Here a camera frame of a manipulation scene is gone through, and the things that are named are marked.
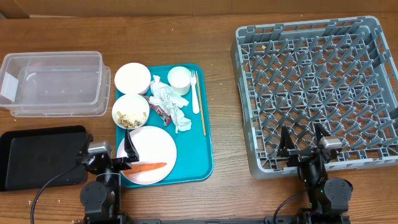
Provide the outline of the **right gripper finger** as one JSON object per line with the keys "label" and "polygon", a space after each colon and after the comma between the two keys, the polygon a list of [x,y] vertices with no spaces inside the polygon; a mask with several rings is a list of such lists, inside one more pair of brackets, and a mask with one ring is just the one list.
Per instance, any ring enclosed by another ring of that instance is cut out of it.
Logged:
{"label": "right gripper finger", "polygon": [[325,148],[322,138],[325,136],[326,131],[324,130],[323,126],[319,123],[314,125],[315,128],[315,139],[317,142],[318,148]]}
{"label": "right gripper finger", "polygon": [[278,157],[289,157],[289,151],[295,150],[295,145],[289,135],[289,131],[286,126],[282,127],[280,135],[279,149],[277,151]]}

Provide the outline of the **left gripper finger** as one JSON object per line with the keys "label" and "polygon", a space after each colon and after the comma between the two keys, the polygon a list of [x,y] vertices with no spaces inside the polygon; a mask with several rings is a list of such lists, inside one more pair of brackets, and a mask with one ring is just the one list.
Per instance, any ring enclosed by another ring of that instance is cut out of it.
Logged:
{"label": "left gripper finger", "polygon": [[85,154],[88,153],[88,148],[92,141],[93,141],[93,135],[89,134],[84,145],[82,146],[82,148],[79,151],[79,155],[84,156]]}
{"label": "left gripper finger", "polygon": [[129,162],[138,162],[139,161],[139,154],[134,147],[132,142],[130,132],[128,129],[125,129],[124,135],[124,151],[127,153],[127,160]]}

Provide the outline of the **orange carrot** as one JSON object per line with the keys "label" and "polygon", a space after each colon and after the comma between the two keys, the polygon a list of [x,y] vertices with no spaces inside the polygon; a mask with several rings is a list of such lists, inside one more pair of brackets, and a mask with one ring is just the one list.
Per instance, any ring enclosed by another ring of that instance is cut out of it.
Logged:
{"label": "orange carrot", "polygon": [[124,171],[126,175],[138,174],[141,172],[147,172],[151,170],[156,170],[165,167],[167,164],[165,162],[157,163],[146,163],[146,164],[133,164],[132,167]]}

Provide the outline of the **white bowl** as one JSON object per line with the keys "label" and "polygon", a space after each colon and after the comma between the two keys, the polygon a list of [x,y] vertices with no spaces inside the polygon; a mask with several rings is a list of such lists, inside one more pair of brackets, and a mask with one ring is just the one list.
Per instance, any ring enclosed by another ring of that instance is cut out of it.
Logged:
{"label": "white bowl", "polygon": [[149,106],[149,103],[147,102],[147,100],[141,95],[123,95],[123,96],[119,97],[113,105],[112,117],[113,117],[113,121],[115,122],[116,126],[123,128],[123,129],[127,129],[117,123],[118,116],[116,113],[118,111],[120,111],[122,114],[139,114],[139,113],[146,112],[147,120],[148,120],[150,106]]}

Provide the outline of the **red snack wrapper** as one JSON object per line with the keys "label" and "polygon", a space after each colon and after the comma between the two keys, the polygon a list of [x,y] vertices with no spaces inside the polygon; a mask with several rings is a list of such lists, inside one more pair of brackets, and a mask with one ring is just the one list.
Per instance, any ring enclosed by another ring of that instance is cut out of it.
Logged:
{"label": "red snack wrapper", "polygon": [[171,121],[172,121],[171,116],[168,115],[160,106],[156,106],[156,105],[152,104],[149,101],[150,100],[149,96],[144,96],[144,98],[149,103],[150,109],[153,109],[160,116],[160,118],[164,122],[164,126],[168,126],[171,123]]}

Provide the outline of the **white napkin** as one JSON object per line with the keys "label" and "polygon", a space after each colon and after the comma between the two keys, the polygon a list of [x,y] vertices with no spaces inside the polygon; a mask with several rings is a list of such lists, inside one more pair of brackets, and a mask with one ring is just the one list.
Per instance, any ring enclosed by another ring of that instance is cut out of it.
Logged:
{"label": "white napkin", "polygon": [[192,127],[190,119],[186,118],[181,108],[188,105],[188,101],[176,93],[171,86],[161,82],[160,77],[153,76],[150,82],[152,96],[149,97],[149,103],[158,106],[167,115],[171,117],[175,125],[175,133],[179,131],[188,131]]}

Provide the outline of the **rice and peanut scraps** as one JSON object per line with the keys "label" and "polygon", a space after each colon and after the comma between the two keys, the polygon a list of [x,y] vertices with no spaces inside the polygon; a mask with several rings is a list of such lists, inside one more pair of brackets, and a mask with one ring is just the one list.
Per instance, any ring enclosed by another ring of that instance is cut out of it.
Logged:
{"label": "rice and peanut scraps", "polygon": [[118,111],[116,114],[118,116],[117,123],[127,129],[138,128],[147,120],[146,112],[139,114],[122,114],[120,111]]}

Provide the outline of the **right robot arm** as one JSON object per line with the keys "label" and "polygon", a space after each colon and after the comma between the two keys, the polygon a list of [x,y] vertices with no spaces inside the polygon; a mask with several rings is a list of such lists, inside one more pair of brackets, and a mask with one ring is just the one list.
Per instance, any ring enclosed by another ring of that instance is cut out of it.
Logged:
{"label": "right robot arm", "polygon": [[[342,150],[342,142],[331,136],[322,125],[315,125],[317,145],[297,150],[287,127],[282,127],[277,155],[288,159],[289,167],[296,167],[305,190],[291,196],[278,206],[272,217],[274,223],[349,223],[348,211],[353,185],[341,178],[329,178],[325,164],[335,159]],[[280,209],[291,200],[307,193],[310,206],[301,208],[294,216],[279,217]]]}

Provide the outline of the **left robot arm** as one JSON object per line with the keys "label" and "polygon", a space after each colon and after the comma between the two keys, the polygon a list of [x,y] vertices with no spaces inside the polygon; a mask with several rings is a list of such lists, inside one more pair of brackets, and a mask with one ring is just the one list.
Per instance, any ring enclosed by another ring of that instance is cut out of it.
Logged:
{"label": "left robot arm", "polygon": [[132,143],[129,131],[125,130],[125,157],[113,158],[109,142],[93,142],[89,135],[76,157],[77,164],[96,176],[80,192],[80,201],[85,208],[84,223],[126,223],[134,221],[120,211],[121,171],[132,169],[132,163],[139,161],[139,154]]}

